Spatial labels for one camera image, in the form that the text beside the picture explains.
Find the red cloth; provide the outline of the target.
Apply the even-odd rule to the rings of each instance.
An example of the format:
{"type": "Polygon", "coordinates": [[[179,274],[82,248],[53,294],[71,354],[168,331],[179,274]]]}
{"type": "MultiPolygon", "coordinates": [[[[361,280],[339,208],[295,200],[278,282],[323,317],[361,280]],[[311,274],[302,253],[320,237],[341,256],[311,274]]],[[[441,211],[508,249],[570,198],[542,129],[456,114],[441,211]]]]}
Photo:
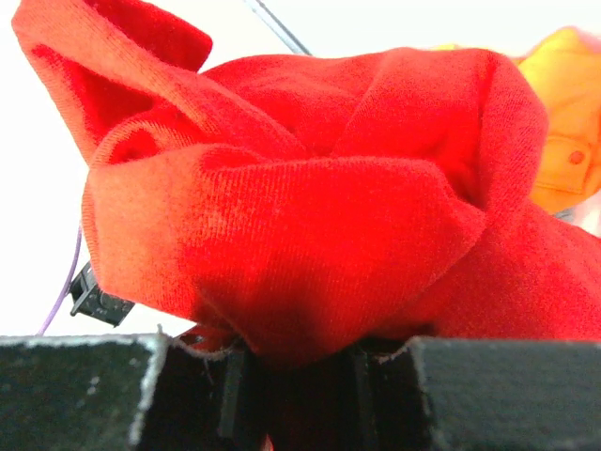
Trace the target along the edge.
{"type": "Polygon", "coordinates": [[[600,241],[536,206],[547,134],[486,50],[260,55],[142,1],[23,1],[81,150],[100,287],[303,365],[366,337],[596,340],[600,241]]]}

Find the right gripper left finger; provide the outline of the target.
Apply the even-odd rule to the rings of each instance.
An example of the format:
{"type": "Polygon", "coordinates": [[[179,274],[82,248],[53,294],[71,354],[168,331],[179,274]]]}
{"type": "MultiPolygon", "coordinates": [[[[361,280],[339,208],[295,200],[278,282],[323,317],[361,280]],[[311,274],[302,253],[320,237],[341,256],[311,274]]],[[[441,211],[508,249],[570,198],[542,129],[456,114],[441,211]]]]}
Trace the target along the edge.
{"type": "Polygon", "coordinates": [[[5,450],[253,450],[248,356],[164,334],[5,337],[5,450]]]}

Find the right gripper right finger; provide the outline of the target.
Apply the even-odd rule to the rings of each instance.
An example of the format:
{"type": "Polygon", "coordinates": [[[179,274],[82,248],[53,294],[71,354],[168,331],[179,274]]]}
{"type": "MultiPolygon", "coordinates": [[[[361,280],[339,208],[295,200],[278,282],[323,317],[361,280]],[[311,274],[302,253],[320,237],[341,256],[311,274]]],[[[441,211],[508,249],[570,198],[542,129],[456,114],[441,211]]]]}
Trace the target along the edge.
{"type": "Polygon", "coordinates": [[[414,337],[353,355],[360,450],[597,450],[600,346],[414,337]]]}

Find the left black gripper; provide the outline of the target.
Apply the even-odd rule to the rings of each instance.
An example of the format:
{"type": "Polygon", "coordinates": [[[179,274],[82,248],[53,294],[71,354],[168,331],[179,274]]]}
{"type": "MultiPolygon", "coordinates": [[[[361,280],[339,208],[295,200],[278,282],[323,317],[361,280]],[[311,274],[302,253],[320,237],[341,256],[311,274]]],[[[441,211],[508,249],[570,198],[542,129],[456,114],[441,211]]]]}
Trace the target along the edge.
{"type": "Polygon", "coordinates": [[[82,314],[113,327],[119,326],[134,307],[133,302],[104,292],[89,262],[71,281],[69,295],[73,300],[69,312],[72,317],[82,314]]]}

